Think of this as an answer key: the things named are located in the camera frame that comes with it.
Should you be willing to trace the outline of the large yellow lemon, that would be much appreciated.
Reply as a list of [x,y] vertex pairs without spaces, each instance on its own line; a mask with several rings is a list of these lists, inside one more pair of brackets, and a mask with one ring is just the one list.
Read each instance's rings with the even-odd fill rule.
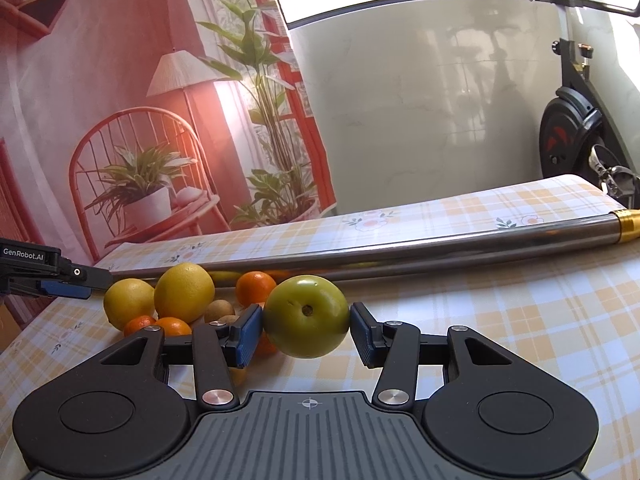
[[134,318],[154,314],[154,288],[137,278],[115,282],[104,295],[103,309],[111,326],[123,330]]
[[184,262],[168,269],[154,289],[154,306],[160,318],[178,318],[192,324],[215,299],[215,284],[201,266]]

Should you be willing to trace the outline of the brown kiwi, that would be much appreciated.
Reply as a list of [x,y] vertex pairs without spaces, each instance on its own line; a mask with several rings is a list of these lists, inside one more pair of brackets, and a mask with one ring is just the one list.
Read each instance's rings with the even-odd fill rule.
[[222,316],[221,318],[218,318],[218,322],[222,323],[222,324],[233,324],[235,323],[237,320],[239,319],[239,317],[235,314],[227,314]]
[[228,315],[235,315],[232,303],[225,299],[217,299],[212,301],[205,308],[203,320],[205,323],[209,323],[218,321],[220,318],[224,318]]

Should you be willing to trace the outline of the orange mandarin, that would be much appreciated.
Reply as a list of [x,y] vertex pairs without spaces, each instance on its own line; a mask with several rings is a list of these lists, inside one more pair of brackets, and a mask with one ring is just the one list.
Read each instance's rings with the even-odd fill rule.
[[278,348],[269,340],[268,335],[262,332],[255,350],[255,356],[259,359],[269,358],[279,352]]
[[187,322],[173,316],[159,318],[154,325],[158,326],[166,337],[190,336],[192,334],[192,328]]
[[251,304],[264,304],[276,286],[273,277],[265,272],[246,272],[235,283],[235,297],[243,308]]
[[152,326],[156,322],[156,319],[152,315],[140,315],[130,320],[122,329],[122,334],[128,337],[139,330],[143,330],[145,327]]

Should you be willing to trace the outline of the green apple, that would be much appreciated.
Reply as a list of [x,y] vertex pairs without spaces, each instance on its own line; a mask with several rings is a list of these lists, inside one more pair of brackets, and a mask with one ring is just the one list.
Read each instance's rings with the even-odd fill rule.
[[349,330],[349,304],[326,278],[301,275],[277,285],[265,303],[269,341],[295,359],[317,359],[336,349]]

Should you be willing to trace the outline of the yellow-green pear fruit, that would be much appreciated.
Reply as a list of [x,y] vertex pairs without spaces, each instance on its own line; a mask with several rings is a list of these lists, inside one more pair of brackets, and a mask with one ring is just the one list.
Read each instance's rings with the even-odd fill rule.
[[247,369],[230,367],[229,373],[235,388],[240,388],[246,382]]

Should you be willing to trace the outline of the checkered floral tablecloth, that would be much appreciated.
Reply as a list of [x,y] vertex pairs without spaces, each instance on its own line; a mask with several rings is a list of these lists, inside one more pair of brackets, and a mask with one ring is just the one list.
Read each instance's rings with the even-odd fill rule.
[[[112,271],[262,258],[464,232],[510,230],[606,214],[616,203],[575,176],[227,234],[125,244]],[[344,295],[380,320],[425,333],[466,325],[564,380],[596,409],[600,434],[586,467],[593,479],[639,474],[639,245],[388,280],[346,282]],[[119,340],[98,298],[52,302],[1,356],[1,474],[24,477],[11,434],[32,390]]]

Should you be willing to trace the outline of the printed room backdrop banner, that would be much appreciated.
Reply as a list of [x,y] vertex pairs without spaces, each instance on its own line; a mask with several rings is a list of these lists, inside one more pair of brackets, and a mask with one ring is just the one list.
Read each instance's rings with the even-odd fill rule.
[[277,0],[1,0],[1,234],[81,263],[336,204]]

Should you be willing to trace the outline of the long metal pole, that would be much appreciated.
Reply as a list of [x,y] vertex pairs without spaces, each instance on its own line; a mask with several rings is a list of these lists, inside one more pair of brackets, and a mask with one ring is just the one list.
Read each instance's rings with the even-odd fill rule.
[[625,244],[639,238],[639,211],[296,254],[205,263],[209,272],[262,271],[282,278],[316,274],[328,280],[419,274],[538,259]]

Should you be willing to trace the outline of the black exercise bike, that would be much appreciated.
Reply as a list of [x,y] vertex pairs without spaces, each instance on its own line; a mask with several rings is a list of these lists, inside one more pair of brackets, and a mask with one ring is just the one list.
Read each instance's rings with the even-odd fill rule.
[[632,168],[614,118],[590,81],[593,46],[576,41],[568,9],[592,9],[638,18],[639,8],[600,0],[533,0],[554,4],[561,36],[551,45],[560,58],[561,85],[544,108],[538,148],[542,175],[577,174],[623,206],[639,205],[639,171]]

